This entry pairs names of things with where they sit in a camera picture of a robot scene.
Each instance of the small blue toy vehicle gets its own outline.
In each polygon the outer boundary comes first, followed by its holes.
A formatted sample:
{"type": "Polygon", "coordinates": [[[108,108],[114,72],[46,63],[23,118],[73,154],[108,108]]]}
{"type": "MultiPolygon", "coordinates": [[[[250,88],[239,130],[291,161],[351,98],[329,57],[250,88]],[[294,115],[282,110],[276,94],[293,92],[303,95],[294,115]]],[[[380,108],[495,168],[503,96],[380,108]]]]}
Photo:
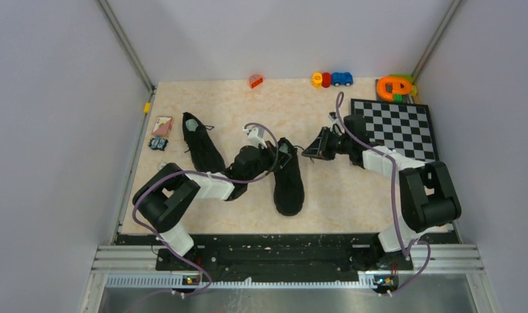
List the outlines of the small blue toy vehicle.
{"type": "Polygon", "coordinates": [[[352,79],[352,74],[349,72],[346,73],[333,73],[331,74],[331,85],[333,86],[350,86],[354,83],[354,80],[352,79]]]}

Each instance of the shoe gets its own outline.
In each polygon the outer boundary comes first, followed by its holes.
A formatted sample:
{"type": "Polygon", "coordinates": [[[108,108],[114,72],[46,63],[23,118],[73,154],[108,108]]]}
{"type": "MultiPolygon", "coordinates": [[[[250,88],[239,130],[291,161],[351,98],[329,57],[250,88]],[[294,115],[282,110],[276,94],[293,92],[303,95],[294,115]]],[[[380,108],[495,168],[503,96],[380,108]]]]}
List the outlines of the shoe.
{"type": "Polygon", "coordinates": [[[204,173],[225,170],[223,157],[208,136],[208,130],[212,128],[202,124],[193,114],[183,113],[183,139],[189,146],[194,168],[204,173]]]}
{"type": "Polygon", "coordinates": [[[286,138],[281,138],[278,144],[279,153],[290,155],[290,160],[273,173],[275,176],[273,202],[275,202],[275,208],[279,213],[285,216],[293,216],[302,210],[304,203],[304,185],[300,177],[298,155],[296,154],[298,150],[286,138]]]}

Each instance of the gray wall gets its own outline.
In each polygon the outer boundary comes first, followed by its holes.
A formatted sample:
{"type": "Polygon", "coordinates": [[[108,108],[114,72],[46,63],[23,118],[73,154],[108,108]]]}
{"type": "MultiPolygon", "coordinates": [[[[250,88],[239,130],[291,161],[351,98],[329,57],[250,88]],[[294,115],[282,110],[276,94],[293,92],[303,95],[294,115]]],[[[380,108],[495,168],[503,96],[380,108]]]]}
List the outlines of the gray wall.
{"type": "Polygon", "coordinates": [[[411,72],[450,0],[111,0],[152,80],[411,72]]]}
{"type": "Polygon", "coordinates": [[[148,94],[94,1],[0,1],[0,312],[76,312],[148,94]]]}
{"type": "Polygon", "coordinates": [[[503,312],[528,312],[528,0],[467,1],[418,84],[503,312]]]}

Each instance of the black and white checkered board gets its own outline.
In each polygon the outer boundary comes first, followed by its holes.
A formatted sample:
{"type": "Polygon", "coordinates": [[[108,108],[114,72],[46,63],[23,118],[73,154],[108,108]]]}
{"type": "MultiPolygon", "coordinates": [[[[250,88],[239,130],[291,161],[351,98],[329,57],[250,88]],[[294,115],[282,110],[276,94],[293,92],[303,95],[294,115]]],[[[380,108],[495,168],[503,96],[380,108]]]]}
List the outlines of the black and white checkered board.
{"type": "Polygon", "coordinates": [[[371,141],[416,160],[439,159],[427,106],[352,99],[350,111],[364,115],[371,141]]]}

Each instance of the red toy block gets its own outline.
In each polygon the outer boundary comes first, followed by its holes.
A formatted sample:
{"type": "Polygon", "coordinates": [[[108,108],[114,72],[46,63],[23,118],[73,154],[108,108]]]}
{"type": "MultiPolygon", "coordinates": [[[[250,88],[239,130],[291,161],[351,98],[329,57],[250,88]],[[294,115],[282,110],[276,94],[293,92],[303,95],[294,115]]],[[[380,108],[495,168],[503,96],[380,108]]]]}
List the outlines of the red toy block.
{"type": "Polygon", "coordinates": [[[263,83],[264,78],[262,77],[262,75],[255,74],[255,75],[250,76],[250,78],[248,79],[248,82],[250,84],[250,88],[254,88],[260,85],[261,83],[263,83]]]}
{"type": "Polygon", "coordinates": [[[329,86],[331,86],[331,74],[323,73],[322,76],[323,76],[323,80],[321,82],[321,87],[329,88],[329,86]]]}

